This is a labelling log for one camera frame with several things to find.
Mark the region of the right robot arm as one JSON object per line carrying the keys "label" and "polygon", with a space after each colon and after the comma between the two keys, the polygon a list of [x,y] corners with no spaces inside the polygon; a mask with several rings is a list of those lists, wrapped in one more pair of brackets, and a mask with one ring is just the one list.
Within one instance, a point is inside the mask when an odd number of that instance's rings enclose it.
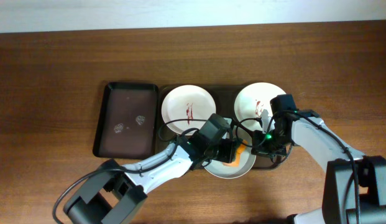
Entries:
{"label": "right robot arm", "polygon": [[321,208],[287,217],[293,224],[386,224],[386,159],[367,156],[334,134],[313,110],[299,110],[292,95],[270,100],[272,117],[252,134],[251,153],[273,159],[300,146],[326,173]]}

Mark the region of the large dark brown tray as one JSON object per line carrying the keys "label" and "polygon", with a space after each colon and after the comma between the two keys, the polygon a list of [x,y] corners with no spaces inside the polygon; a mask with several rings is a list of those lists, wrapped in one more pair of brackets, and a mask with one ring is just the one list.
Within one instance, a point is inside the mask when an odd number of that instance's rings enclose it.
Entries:
{"label": "large dark brown tray", "polygon": [[[156,120],[156,135],[155,135],[155,146],[154,153],[157,154],[161,152],[167,145],[167,142],[160,140],[160,137],[164,140],[172,139],[175,133],[168,127],[165,126],[165,121],[162,118],[162,103],[165,97],[176,87],[181,86],[182,84],[173,84],[165,85],[159,89],[159,102],[157,110],[157,120]],[[202,84],[199,87],[204,88],[213,98],[216,104],[216,113],[221,115],[224,118],[232,118],[236,124],[237,117],[234,112],[234,101],[238,93],[246,85],[210,85]],[[279,164],[274,164],[270,161],[269,158],[255,156],[256,160],[252,167],[253,170],[274,170]]]}

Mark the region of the white plate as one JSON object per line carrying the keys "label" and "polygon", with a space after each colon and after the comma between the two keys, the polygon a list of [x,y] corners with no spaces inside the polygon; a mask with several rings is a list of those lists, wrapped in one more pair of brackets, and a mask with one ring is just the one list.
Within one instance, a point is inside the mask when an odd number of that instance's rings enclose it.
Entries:
{"label": "white plate", "polygon": [[[238,130],[238,136],[244,141],[244,143],[251,145],[252,138],[242,128]],[[256,160],[256,156],[251,154],[251,148],[244,146],[245,149],[240,155],[239,164],[236,167],[230,167],[224,165],[219,161],[211,161],[211,163],[204,167],[210,174],[222,178],[222,179],[235,179],[248,173],[252,168]]]}
{"label": "white plate", "polygon": [[[260,118],[263,110],[269,112],[270,118],[273,116],[270,100],[286,92],[279,86],[259,82],[244,87],[236,96],[234,102],[234,113],[238,122],[247,118]],[[247,120],[242,122],[243,127],[250,131],[262,131],[262,123]]]}
{"label": "white plate", "polygon": [[204,88],[196,85],[182,85],[172,89],[162,101],[161,115],[174,133],[181,134],[189,128],[201,128],[203,121],[216,112],[214,98]]}

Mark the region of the green orange sponge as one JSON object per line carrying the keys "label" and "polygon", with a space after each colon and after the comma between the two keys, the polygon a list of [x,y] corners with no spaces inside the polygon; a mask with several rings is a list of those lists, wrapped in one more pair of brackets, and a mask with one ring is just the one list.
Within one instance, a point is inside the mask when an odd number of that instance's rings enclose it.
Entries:
{"label": "green orange sponge", "polygon": [[227,166],[227,167],[238,167],[239,166],[239,162],[241,160],[241,154],[246,150],[246,146],[241,144],[237,150],[236,150],[236,156],[235,156],[235,159],[231,162],[231,163],[225,163],[223,162],[223,165],[224,166]]}

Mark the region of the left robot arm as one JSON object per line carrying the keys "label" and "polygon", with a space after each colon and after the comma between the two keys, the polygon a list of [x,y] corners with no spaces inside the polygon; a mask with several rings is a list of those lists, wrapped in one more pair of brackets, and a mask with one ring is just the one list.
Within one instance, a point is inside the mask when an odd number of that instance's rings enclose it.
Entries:
{"label": "left robot arm", "polygon": [[200,128],[176,135],[160,153],[134,164],[110,159],[77,180],[63,207],[72,223],[129,223],[149,192],[210,162],[236,158],[233,120],[212,114]]}

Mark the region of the white plate front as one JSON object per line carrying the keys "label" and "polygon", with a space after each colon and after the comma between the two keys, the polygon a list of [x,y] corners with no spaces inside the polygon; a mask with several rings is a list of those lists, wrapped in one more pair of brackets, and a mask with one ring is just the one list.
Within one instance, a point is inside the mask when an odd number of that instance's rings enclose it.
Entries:
{"label": "white plate front", "polygon": [[[252,138],[242,128],[238,130],[238,136],[244,141],[244,143],[251,145]],[[240,155],[239,164],[236,167],[230,167],[224,165],[219,161],[211,161],[211,163],[204,167],[210,174],[222,178],[222,179],[235,179],[248,173],[252,168],[256,160],[256,156],[251,154],[251,148],[244,146],[245,149]]]}

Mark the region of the small black tray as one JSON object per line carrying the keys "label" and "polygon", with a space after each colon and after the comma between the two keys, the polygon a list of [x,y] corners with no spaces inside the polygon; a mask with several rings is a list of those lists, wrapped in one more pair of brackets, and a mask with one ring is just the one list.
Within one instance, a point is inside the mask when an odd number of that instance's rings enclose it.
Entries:
{"label": "small black tray", "polygon": [[143,160],[154,155],[158,90],[152,83],[104,87],[93,143],[96,157]]}

